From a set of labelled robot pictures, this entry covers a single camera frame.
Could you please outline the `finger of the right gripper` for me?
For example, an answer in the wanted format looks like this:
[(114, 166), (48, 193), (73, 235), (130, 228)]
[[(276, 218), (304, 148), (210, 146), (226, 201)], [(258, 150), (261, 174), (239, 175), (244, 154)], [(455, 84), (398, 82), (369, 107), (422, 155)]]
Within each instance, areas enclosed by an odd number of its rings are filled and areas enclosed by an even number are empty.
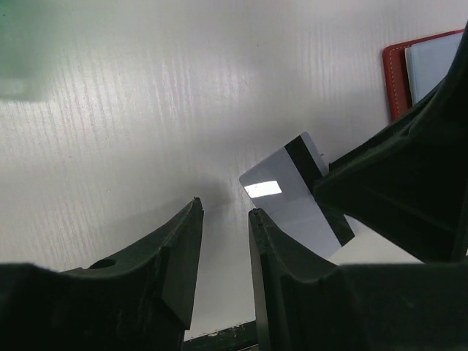
[(467, 40), (404, 116), (331, 164), (316, 201), (426, 263), (467, 254)]

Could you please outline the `red card holder wallet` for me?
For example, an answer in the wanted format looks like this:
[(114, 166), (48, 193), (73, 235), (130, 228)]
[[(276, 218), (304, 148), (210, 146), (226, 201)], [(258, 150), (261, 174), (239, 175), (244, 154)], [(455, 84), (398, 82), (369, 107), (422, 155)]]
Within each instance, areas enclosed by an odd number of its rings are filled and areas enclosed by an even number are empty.
[(449, 31), (383, 49), (391, 121), (404, 115), (446, 76), (463, 32)]

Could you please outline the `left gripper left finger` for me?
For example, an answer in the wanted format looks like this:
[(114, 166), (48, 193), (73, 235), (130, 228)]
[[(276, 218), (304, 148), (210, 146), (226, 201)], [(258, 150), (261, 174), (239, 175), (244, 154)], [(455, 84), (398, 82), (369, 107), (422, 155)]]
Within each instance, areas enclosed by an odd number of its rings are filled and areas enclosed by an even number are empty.
[(3, 350), (180, 350), (190, 328), (203, 206), (89, 268), (1, 266)]

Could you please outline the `white striped card back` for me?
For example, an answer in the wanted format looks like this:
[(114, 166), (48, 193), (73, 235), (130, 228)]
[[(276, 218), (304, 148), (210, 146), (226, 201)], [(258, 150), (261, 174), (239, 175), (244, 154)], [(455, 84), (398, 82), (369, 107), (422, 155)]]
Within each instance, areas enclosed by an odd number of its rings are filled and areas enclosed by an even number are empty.
[(345, 216), (317, 204), (314, 183), (328, 174), (306, 132), (266, 157), (239, 177), (255, 208), (306, 248), (329, 258), (355, 234)]

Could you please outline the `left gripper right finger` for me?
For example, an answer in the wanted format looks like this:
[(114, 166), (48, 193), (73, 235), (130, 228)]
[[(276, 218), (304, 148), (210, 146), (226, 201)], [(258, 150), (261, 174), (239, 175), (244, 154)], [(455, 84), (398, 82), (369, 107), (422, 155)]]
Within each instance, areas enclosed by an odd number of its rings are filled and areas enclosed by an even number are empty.
[(261, 350), (465, 350), (464, 263), (335, 265), (249, 212)]

